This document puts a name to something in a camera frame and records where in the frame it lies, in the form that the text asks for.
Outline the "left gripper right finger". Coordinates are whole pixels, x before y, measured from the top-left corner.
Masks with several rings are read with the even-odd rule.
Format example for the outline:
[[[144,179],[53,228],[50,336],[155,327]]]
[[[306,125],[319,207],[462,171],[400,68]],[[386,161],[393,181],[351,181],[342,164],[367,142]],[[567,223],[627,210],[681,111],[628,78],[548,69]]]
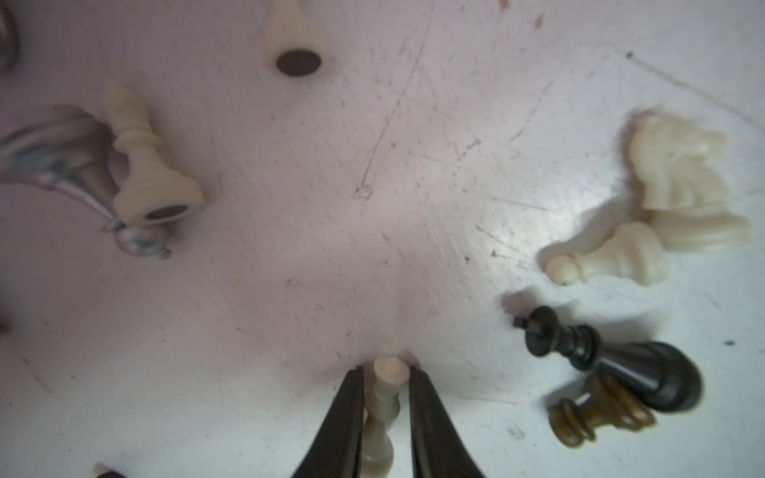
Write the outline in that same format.
[[[412,476],[416,478],[484,478],[467,452],[430,376],[410,369],[410,436]]]

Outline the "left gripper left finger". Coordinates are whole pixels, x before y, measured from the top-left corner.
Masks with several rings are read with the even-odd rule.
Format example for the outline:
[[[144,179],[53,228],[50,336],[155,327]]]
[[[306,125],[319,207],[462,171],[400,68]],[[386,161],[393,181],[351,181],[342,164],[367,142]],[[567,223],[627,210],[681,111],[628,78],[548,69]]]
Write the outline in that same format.
[[[357,366],[346,373],[311,447],[293,477],[359,477],[364,414],[364,369]]]

